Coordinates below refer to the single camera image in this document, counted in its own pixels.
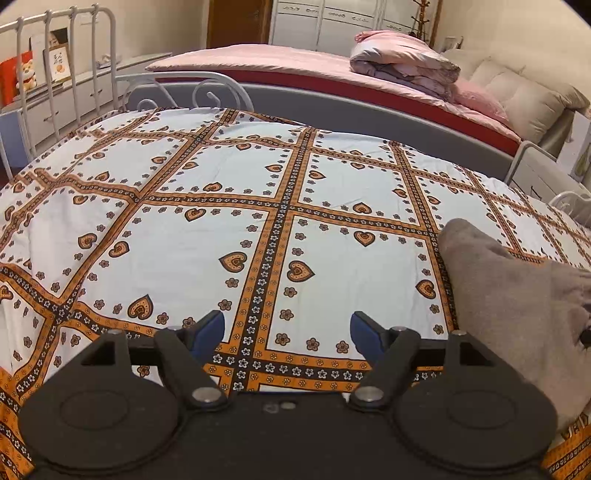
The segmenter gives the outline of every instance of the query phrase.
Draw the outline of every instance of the drawer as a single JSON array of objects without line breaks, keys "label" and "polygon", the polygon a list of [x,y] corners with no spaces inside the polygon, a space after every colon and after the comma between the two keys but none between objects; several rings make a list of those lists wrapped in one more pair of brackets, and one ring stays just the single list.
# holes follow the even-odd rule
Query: drawer
[{"label": "drawer", "polygon": [[532,170],[527,164],[521,163],[513,176],[513,182],[526,195],[542,202],[549,202],[556,193],[552,191],[548,185],[542,180],[539,175]]},{"label": "drawer", "polygon": [[382,20],[382,30],[392,30],[393,32],[400,32],[408,35],[413,29],[400,23],[391,22],[390,20]]},{"label": "drawer", "polygon": [[376,15],[378,2],[376,0],[326,0],[324,5],[327,9],[331,10],[342,10],[373,17]]},{"label": "drawer", "polygon": [[[74,97],[70,91],[56,95],[53,98],[53,103],[56,109],[56,121],[59,128],[65,127],[76,119]],[[27,116],[29,130],[35,145],[50,135],[53,135],[53,121],[51,120],[49,100],[29,109]]]},{"label": "drawer", "polygon": [[320,12],[319,7],[314,5],[304,4],[291,4],[287,2],[280,2],[277,5],[277,15],[288,14],[288,15],[301,15],[302,17],[313,17],[318,18]]},{"label": "drawer", "polygon": [[367,30],[371,30],[374,26],[373,17],[354,14],[336,8],[325,8],[323,18],[326,20],[348,23],[350,25],[357,25],[358,27],[365,27]]}]

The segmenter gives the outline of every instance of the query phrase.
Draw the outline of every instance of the patterned bedsheet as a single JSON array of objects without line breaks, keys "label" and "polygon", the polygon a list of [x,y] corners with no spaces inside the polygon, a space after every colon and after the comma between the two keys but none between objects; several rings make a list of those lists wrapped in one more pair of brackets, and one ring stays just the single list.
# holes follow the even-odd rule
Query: patterned bedsheet
[{"label": "patterned bedsheet", "polygon": [[[349,337],[354,310],[424,338],[456,328],[437,247],[448,220],[523,261],[591,267],[584,231],[500,181],[393,141],[230,109],[109,114],[19,174],[0,212],[10,479],[31,469],[20,405],[106,329],[153,335],[220,309],[226,335],[206,370],[227,393],[349,392],[369,368]],[[556,478],[589,473],[590,432],[581,415],[555,442]]]}]

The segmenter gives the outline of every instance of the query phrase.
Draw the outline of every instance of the folded comforter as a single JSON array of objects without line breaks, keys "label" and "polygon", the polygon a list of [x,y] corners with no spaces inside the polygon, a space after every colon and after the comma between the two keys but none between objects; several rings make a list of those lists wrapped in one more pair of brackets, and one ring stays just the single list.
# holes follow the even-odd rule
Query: folded comforter
[{"label": "folded comforter", "polygon": [[411,84],[421,92],[451,101],[460,67],[425,42],[390,30],[363,32],[355,41],[350,58],[353,72]]}]

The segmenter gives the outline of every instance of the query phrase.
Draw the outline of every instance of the pink bedding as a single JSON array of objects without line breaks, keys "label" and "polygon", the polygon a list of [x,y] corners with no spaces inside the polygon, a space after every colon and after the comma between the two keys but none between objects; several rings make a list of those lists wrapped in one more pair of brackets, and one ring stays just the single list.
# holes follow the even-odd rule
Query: pink bedding
[{"label": "pink bedding", "polygon": [[454,105],[404,85],[376,79],[350,71],[349,59],[329,53],[299,50],[265,44],[232,45],[230,47],[198,50],[154,62],[147,67],[152,72],[183,72],[194,70],[249,70],[256,72],[291,73],[317,77],[351,85],[367,87],[392,93],[487,127],[517,144],[519,136],[499,121],[471,110],[463,105]]}]

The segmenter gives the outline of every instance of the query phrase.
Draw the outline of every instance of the white metal bed frame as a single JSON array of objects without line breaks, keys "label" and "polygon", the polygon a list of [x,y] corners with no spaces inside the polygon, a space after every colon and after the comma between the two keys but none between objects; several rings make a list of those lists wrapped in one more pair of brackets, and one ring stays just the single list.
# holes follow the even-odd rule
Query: white metal bed frame
[{"label": "white metal bed frame", "polygon": [[[29,128],[29,121],[28,121],[28,108],[27,108],[27,93],[24,89],[24,79],[22,73],[22,29],[25,25],[34,24],[37,22],[45,23],[45,49],[44,49],[44,63],[45,63],[45,71],[46,71],[46,79],[47,79],[47,96],[51,111],[51,121],[53,123],[53,130],[54,136],[56,138],[56,142],[61,140],[60,135],[60,128],[57,124],[56,119],[56,108],[54,104],[54,87],[51,82],[51,70],[49,64],[49,35],[51,33],[50,24],[53,18],[58,17],[69,17],[70,18],[70,37],[69,37],[69,62],[70,62],[70,72],[72,76],[72,95],[74,97],[74,110],[76,113],[76,126],[78,128],[82,124],[81,116],[80,116],[80,109],[79,109],[79,101],[78,101],[78,92],[77,92],[77,82],[76,82],[76,64],[75,64],[75,48],[76,48],[76,41],[75,41],[75,25],[76,25],[76,17],[80,14],[91,14],[92,15],[92,42],[91,42],[91,61],[92,61],[92,82],[94,88],[94,99],[95,99],[95,108],[97,116],[100,115],[100,100],[99,100],[99,87],[98,87],[98,74],[97,74],[97,67],[96,67],[96,19],[99,13],[105,13],[107,17],[109,17],[109,26],[110,26],[110,54],[111,54],[111,88],[113,90],[113,108],[119,109],[119,95],[117,91],[117,83],[127,81],[129,82],[129,86],[126,88],[124,95],[123,95],[123,109],[122,111],[126,111],[126,104],[129,99],[130,94],[135,90],[136,87],[141,85],[148,85],[152,84],[158,87],[160,90],[163,91],[165,97],[168,101],[170,101],[171,106],[178,107],[177,102],[173,99],[170,93],[162,86],[162,84],[156,81],[156,77],[158,78],[166,78],[166,77],[175,77],[179,76],[179,72],[169,72],[169,73],[139,73],[139,74],[132,74],[132,75],[121,75],[117,76],[117,65],[116,65],[116,20],[115,15],[113,12],[106,7],[101,7],[99,4],[93,4],[92,7],[86,8],[78,8],[73,6],[66,10],[58,10],[52,11],[47,10],[44,14],[35,15],[33,17],[19,17],[14,22],[9,24],[5,24],[0,26],[0,34],[8,32],[8,31],[15,31],[17,34],[17,74],[18,74],[18,85],[19,90],[21,93],[21,106],[20,106],[20,116],[19,116],[19,123],[21,127],[21,132],[24,133],[23,141],[25,144],[25,150],[27,152],[27,160],[30,163],[36,156],[37,151],[35,149],[35,144],[33,142],[33,137],[31,135],[31,130]],[[196,79],[204,79],[199,82],[193,91],[193,106],[198,108],[196,95],[199,89],[207,83],[216,83],[216,84],[223,84],[227,86],[233,94],[234,100],[236,100],[236,108],[241,108],[241,101],[244,105],[244,108],[247,111],[254,111],[254,107],[252,105],[251,98],[249,97],[246,90],[235,80],[231,79],[230,77],[215,73],[215,72],[180,72],[180,74],[187,78],[196,78]],[[212,92],[207,93],[207,97],[213,100],[217,107],[221,107],[221,101],[219,98],[214,95]],[[140,101],[138,104],[138,109],[143,104],[149,104],[152,108],[157,108],[158,105],[151,99],[145,99]],[[2,164],[6,173],[8,175],[9,180],[12,180],[13,175],[10,169],[10,165],[8,162],[8,157],[4,148],[4,144],[2,142],[2,135],[0,134],[0,158],[2,160]]]}]

